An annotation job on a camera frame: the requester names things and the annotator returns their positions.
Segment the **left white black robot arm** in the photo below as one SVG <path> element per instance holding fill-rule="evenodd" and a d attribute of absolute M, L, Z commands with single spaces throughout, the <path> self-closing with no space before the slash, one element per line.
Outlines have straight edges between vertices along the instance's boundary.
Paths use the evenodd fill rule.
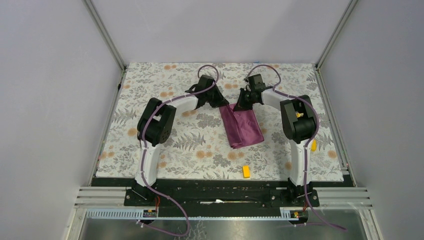
<path fill-rule="evenodd" d="M 217 81 L 208 75 L 201 75 L 183 95 L 162 101 L 152 97 L 137 124 L 137 139 L 140 143 L 139 167 L 136 170 L 131 191 L 142 205 L 152 204 L 156 193 L 151 188 L 157 180 L 157 163 L 164 143 L 169 139 L 176 115 L 203 107 L 206 103 L 212 108 L 228 104 Z"/>

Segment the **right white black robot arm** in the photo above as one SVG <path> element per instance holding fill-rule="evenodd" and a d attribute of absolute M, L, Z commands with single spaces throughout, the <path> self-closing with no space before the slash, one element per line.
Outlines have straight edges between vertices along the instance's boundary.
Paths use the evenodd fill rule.
<path fill-rule="evenodd" d="M 318 207 L 317 191 L 309 177 L 308 158 L 319 120 L 308 95 L 292 96 L 267 86 L 260 74 L 248 76 L 247 85 L 240 89 L 234 106 L 236 112 L 247 111 L 254 104 L 271 106 L 280 111 L 283 133 L 290 143 L 291 171 L 286 190 L 280 195 L 271 194 L 271 205 L 276 207 Z"/>

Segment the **purple satin napkin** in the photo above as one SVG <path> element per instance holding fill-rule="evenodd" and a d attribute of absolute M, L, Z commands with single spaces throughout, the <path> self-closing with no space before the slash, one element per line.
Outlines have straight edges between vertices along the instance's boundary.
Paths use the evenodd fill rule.
<path fill-rule="evenodd" d="M 232 149 L 239 149 L 262 143 L 264 136 L 255 112 L 250 110 L 234 111 L 234 104 L 219 107 L 227 140 Z"/>

